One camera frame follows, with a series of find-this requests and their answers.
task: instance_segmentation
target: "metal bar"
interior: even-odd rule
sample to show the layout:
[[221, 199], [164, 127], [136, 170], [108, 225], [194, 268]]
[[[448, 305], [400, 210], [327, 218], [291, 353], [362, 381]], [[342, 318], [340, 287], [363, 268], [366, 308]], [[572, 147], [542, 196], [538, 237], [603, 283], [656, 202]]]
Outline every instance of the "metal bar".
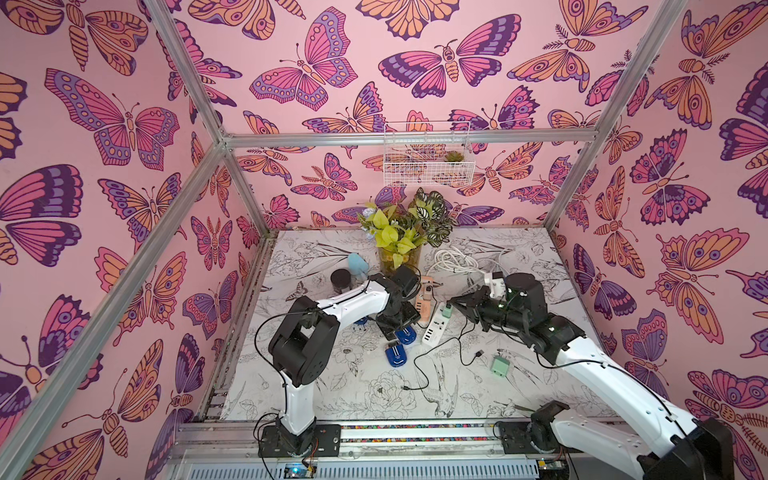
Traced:
[[[387, 133], [387, 141], [401, 144], [446, 144], [470, 141], [478, 144], [524, 143], [528, 141], [593, 141], [593, 128], [533, 128], [531, 130], [399, 131]], [[384, 133], [369, 134], [274, 134], [233, 135], [225, 138], [229, 148], [248, 147], [333, 147], [343, 145], [384, 145]]]
[[565, 212], [565, 207], [571, 201], [571, 197], [576, 192], [581, 179], [584, 178], [589, 167], [592, 166], [595, 159], [601, 153], [603, 143], [608, 138], [608, 135], [611, 134], [611, 129], [619, 119], [624, 106], [629, 102], [635, 89], [640, 84], [643, 75], [645, 75], [664, 40], [677, 23], [677, 18], [683, 13], [686, 4], [687, 0], [665, 0], [661, 8], [656, 12], [654, 20], [637, 46], [634, 57], [632, 57], [630, 64], [621, 75], [621, 79], [618, 85], [616, 85], [611, 99], [603, 109], [600, 120], [595, 126], [598, 130], [597, 137], [581, 150], [581, 155], [571, 168], [571, 172], [566, 177], [563, 186], [560, 187], [558, 197], [554, 199], [554, 203], [549, 209], [549, 214], [544, 220], [544, 226], [547, 230], [552, 231], [560, 216]]
[[184, 47], [184, 41], [176, 29], [174, 18], [170, 16], [168, 7], [162, 0], [146, 0], [145, 4], [152, 14], [157, 33], [163, 39], [165, 48], [173, 59], [181, 80], [184, 81], [187, 93], [200, 113], [200, 118], [205, 128], [214, 138], [214, 143], [219, 143], [225, 132], [219, 123], [218, 116], [216, 116], [214, 106], [210, 103], [210, 98], [205, 92], [200, 75], [197, 73], [197, 69], [194, 67], [194, 63]]
[[231, 148], [227, 148], [224, 151], [224, 165], [226, 165], [230, 171], [230, 176], [235, 182], [237, 191], [240, 192], [240, 197], [245, 203], [245, 208], [248, 210], [248, 214], [250, 215], [251, 220], [253, 220], [253, 222], [256, 224], [256, 227], [259, 229], [261, 236], [265, 237], [269, 233], [270, 229], [264, 222], [264, 215], [259, 209], [259, 204], [256, 202], [256, 196], [252, 191], [250, 191], [248, 182], [245, 179], [245, 174], [240, 168], [240, 164], [237, 163]]
[[136, 295], [141, 284], [173, 238], [179, 224], [194, 204], [205, 181], [210, 178], [222, 154], [221, 146], [213, 146], [187, 179], [181, 193], [131, 259], [110, 292], [99, 303], [78, 340], [35, 397], [21, 421], [12, 431], [0, 452], [0, 478], [12, 480], [22, 476], [41, 443], [58, 421], [58, 417], [74, 395], [75, 389], [102, 351], [109, 336]]

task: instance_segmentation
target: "green block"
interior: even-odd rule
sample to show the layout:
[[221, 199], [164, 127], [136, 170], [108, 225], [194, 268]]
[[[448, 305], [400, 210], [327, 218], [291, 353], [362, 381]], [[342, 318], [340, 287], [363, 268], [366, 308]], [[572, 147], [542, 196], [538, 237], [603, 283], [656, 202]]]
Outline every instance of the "green block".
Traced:
[[500, 356], [494, 357], [493, 363], [491, 364], [491, 373], [498, 376], [507, 376], [508, 371], [509, 360]]

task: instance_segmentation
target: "white wire basket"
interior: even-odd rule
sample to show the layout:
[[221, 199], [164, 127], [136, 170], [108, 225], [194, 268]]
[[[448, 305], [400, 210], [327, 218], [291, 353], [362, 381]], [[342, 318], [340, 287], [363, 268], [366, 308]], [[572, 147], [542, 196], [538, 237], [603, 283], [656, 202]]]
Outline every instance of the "white wire basket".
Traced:
[[[430, 123], [444, 124], [446, 130], [427, 131], [426, 123], [421, 121], [387, 123], [382, 163], [385, 185], [449, 185], [456, 188], [472, 182], [475, 155], [469, 143], [469, 131], [448, 130], [452, 125], [450, 121]], [[452, 152], [461, 154], [464, 159], [445, 161], [446, 155]]]

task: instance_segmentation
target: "power strip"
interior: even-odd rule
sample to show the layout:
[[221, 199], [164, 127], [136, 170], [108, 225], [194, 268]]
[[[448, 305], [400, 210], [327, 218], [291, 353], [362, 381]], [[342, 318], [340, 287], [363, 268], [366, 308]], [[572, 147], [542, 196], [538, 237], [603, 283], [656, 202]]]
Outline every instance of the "power strip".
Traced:
[[442, 315], [442, 309], [444, 308], [445, 302], [438, 303], [437, 308], [435, 308], [435, 312], [432, 314], [432, 320], [429, 322], [429, 326], [422, 337], [422, 343], [424, 345], [434, 347], [440, 344], [442, 334], [445, 332], [445, 329], [448, 328], [448, 323], [451, 320]]

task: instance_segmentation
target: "table surface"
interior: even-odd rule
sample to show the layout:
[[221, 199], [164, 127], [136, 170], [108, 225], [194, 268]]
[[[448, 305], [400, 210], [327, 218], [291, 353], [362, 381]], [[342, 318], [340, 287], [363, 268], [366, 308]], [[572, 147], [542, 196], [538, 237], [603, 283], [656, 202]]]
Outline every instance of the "table surface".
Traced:
[[[543, 228], [456, 229], [449, 243], [440, 248], [458, 248], [480, 261], [480, 267], [498, 269], [491, 259], [500, 260], [508, 271], [533, 273], [545, 286], [549, 309], [580, 326], [599, 345], [573, 284]], [[250, 320], [248, 334], [240, 352], [232, 385], [221, 418], [255, 420], [267, 412], [284, 408], [282, 381], [256, 353], [253, 338], [256, 329], [268, 317], [286, 312], [295, 298], [307, 295], [314, 300], [334, 295], [329, 277], [338, 268], [346, 268], [347, 255], [357, 252], [371, 266], [379, 269], [376, 248], [360, 230], [283, 231], [277, 238], [264, 280], [264, 289]], [[419, 268], [426, 272], [434, 261], [435, 249], [422, 248]], [[480, 273], [450, 273], [432, 270], [431, 276], [443, 286], [435, 297], [445, 300], [467, 291], [482, 280]], [[280, 324], [275, 319], [259, 332], [259, 350], [267, 358], [267, 344]], [[457, 336], [465, 325], [458, 313], [453, 316], [441, 342]], [[483, 333], [477, 326], [462, 337], [462, 357], [466, 362], [476, 352], [484, 353], [470, 366], [459, 360], [455, 340], [418, 360], [429, 378], [429, 387], [421, 391], [402, 390], [401, 386], [419, 387], [426, 378], [414, 367], [413, 359], [429, 350], [422, 345], [423, 330], [415, 327], [419, 339], [405, 346], [408, 362], [392, 368], [386, 360], [386, 339], [373, 322], [351, 326], [339, 332], [336, 345], [323, 374], [316, 381], [315, 414], [322, 420], [395, 420], [395, 419], [477, 419], [527, 416], [557, 399], [582, 415], [615, 416], [591, 390], [565, 372], [544, 369], [535, 354], [512, 342], [501, 333]], [[506, 377], [495, 376], [490, 367], [494, 357], [510, 362]]]

